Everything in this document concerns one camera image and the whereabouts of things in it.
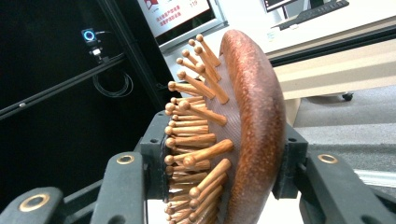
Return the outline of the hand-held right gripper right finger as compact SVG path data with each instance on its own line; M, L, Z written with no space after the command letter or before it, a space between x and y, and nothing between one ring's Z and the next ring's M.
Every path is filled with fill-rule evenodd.
M273 195L299 198L304 224L396 224L395 197L364 184L341 157L310 152L290 125Z

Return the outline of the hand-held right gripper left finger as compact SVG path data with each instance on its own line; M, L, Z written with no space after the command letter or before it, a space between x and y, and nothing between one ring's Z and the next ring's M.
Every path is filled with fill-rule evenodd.
M148 201L167 196L164 144L169 117L155 114L132 151L109 159L90 224L149 224Z

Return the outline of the brown wooden hairbrush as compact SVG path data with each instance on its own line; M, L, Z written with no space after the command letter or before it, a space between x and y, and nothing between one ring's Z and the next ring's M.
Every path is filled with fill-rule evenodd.
M169 224L256 224L279 172L283 92L262 49L238 30L219 52L202 35L177 63L179 92L165 107Z

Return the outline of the black curtain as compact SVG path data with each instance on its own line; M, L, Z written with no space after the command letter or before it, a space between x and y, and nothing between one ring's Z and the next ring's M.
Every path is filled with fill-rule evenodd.
M96 67L81 32L99 32L107 57L121 46L96 0L0 0L0 110ZM156 109L128 62L0 119L0 212L42 187L70 194L99 180L107 160L134 148Z

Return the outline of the light wooden desk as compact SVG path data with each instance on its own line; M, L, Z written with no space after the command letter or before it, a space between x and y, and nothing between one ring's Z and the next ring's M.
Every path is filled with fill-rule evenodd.
M305 97L396 85L396 16L267 53L296 120Z

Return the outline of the black keyboard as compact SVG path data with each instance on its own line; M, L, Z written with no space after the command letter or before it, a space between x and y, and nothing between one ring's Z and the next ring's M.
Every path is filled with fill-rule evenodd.
M313 20L314 18L323 16L327 13L333 12L335 10L342 8L342 7L347 7L348 5L349 5L349 2L347 0L331 0L330 2L325 3L322 6L305 10L305 11L301 12L299 15L297 15L296 17L280 23L277 27L280 30L284 30L284 29L290 28L293 25L297 25L297 24L300 24L300 23L303 23L306 21Z

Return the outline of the white poster sign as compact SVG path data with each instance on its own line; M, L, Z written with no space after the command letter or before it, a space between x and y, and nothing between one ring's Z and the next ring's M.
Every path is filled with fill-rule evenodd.
M225 26L218 0L137 0L162 53Z

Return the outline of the black metal frame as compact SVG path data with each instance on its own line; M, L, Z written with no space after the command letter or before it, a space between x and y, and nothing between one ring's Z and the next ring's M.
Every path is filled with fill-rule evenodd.
M102 56L81 31L98 32ZM169 76L136 0L0 0L0 120L149 116Z

